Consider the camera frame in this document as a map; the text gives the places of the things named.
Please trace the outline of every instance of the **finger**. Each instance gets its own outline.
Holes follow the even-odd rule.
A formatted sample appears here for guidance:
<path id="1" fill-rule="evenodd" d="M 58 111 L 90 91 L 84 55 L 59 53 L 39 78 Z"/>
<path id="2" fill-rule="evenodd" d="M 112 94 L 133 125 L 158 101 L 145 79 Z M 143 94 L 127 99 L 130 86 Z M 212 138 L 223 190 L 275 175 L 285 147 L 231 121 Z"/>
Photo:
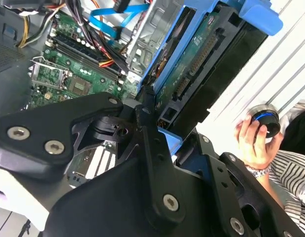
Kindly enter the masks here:
<path id="1" fill-rule="evenodd" d="M 266 150 L 265 150 L 265 138 L 266 138 L 267 127 L 262 125 L 257 133 L 256 142 L 254 144 L 255 152 L 257 158 L 266 158 Z"/>
<path id="2" fill-rule="evenodd" d="M 246 136 L 248 127 L 250 126 L 251 116 L 247 115 L 245 120 L 242 122 L 242 126 L 239 132 L 239 144 L 242 146 L 244 143 L 244 138 Z"/>
<path id="3" fill-rule="evenodd" d="M 238 124 L 236 127 L 235 127 L 235 131 L 234 131 L 234 137 L 235 139 L 237 140 L 237 142 L 239 143 L 239 134 L 240 134 L 240 130 L 241 130 L 241 127 L 242 127 L 242 123 L 241 122 L 240 124 Z"/>
<path id="4" fill-rule="evenodd" d="M 280 132 L 272 138 L 272 141 L 267 145 L 268 146 L 267 153 L 270 156 L 274 157 L 276 155 L 276 153 L 280 149 L 282 140 L 283 140 L 283 134 Z"/>
<path id="5" fill-rule="evenodd" d="M 256 159 L 256 152 L 254 150 L 254 140 L 257 129 L 259 127 L 259 121 L 255 120 L 247 129 L 247 133 L 244 139 L 244 152 L 248 162 L 253 162 Z"/>

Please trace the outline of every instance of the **vent grille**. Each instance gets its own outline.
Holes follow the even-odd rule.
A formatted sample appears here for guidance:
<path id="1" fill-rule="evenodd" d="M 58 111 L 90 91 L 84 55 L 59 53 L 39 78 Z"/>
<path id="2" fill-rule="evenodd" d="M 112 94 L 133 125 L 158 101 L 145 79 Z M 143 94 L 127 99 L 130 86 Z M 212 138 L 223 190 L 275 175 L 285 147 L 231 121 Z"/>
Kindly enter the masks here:
<path id="1" fill-rule="evenodd" d="M 11 49 L 0 43 L 0 68 L 24 57 L 25 55 L 17 52 L 17 49 Z"/>

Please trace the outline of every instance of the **motherboard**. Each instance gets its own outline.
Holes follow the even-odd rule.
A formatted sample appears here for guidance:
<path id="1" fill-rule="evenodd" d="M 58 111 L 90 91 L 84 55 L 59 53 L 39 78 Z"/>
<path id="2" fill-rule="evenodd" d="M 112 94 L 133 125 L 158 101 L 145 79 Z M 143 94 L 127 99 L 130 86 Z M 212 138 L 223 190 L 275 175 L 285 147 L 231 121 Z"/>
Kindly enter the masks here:
<path id="1" fill-rule="evenodd" d="M 116 49 L 123 46 L 114 43 Z M 86 43 L 84 35 L 71 16 L 58 13 L 52 23 L 41 56 L 32 59 L 29 76 L 33 86 L 27 109 L 60 103 L 80 96 L 109 92 L 120 100 L 135 98 L 137 84 L 130 82 L 116 65 L 100 67 L 104 57 Z M 114 156 L 114 144 L 106 142 L 99 147 L 102 153 L 91 149 L 73 158 L 67 178 L 72 187 L 110 168 L 112 158 L 104 161 L 107 153 Z M 94 166 L 93 174 L 87 172 Z"/>

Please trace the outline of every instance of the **wristwatch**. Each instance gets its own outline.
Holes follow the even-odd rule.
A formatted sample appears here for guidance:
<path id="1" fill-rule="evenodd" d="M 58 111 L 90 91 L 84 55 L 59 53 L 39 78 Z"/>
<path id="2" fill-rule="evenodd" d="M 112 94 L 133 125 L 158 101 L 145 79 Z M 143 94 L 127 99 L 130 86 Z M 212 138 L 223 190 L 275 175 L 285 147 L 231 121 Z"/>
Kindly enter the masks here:
<path id="1" fill-rule="evenodd" d="M 252 175 L 255 177 L 255 178 L 259 178 L 261 176 L 264 176 L 266 175 L 267 173 L 270 172 L 271 170 L 271 164 L 265 168 L 265 169 L 253 169 L 252 167 L 250 166 L 246 166 L 247 170 L 252 173 Z"/>

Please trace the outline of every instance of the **screw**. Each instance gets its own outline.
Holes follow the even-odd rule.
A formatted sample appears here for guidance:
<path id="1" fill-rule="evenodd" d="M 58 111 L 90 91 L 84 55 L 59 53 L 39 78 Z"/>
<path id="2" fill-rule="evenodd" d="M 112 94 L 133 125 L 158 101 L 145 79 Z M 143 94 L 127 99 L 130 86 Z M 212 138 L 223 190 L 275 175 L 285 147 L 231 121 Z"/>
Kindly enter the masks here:
<path id="1" fill-rule="evenodd" d="M 21 141 L 21 140 L 25 140 L 25 139 L 29 138 L 30 132 L 28 129 L 26 129 L 24 127 L 11 127 L 7 131 L 7 135 L 11 139 Z"/>
<path id="2" fill-rule="evenodd" d="M 143 107 L 142 111 L 146 112 L 147 114 L 150 114 L 150 111 L 146 107 Z"/>
<path id="3" fill-rule="evenodd" d="M 109 99 L 109 102 L 113 103 L 114 105 L 117 105 L 117 100 L 113 99 L 113 98 L 110 98 Z"/>
<path id="4" fill-rule="evenodd" d="M 176 198 L 174 196 L 172 196 L 171 194 L 165 194 L 163 196 L 163 204 L 170 211 L 178 210 L 178 202 L 177 202 Z"/>
<path id="5" fill-rule="evenodd" d="M 293 237 L 293 236 L 292 236 L 290 233 L 288 233 L 287 231 L 284 231 L 283 233 L 284 233 L 284 236 L 285 236 L 285 237 Z"/>
<path id="6" fill-rule="evenodd" d="M 59 155 L 64 151 L 64 145 L 56 140 L 51 140 L 46 142 L 44 149 L 51 155 Z"/>
<path id="7" fill-rule="evenodd" d="M 235 162 L 236 161 L 236 158 L 232 155 L 229 155 L 229 158 L 231 159 L 231 161 Z"/>
<path id="8" fill-rule="evenodd" d="M 210 142 L 210 141 L 208 140 L 208 138 L 205 137 L 205 136 L 203 136 L 203 140 L 204 140 L 204 142 L 206 142 L 206 143 L 209 143 L 209 142 Z"/>
<path id="9" fill-rule="evenodd" d="M 230 224 L 234 231 L 237 232 L 239 235 L 242 236 L 245 233 L 245 228 L 243 228 L 243 225 L 238 219 L 231 217 Z"/>

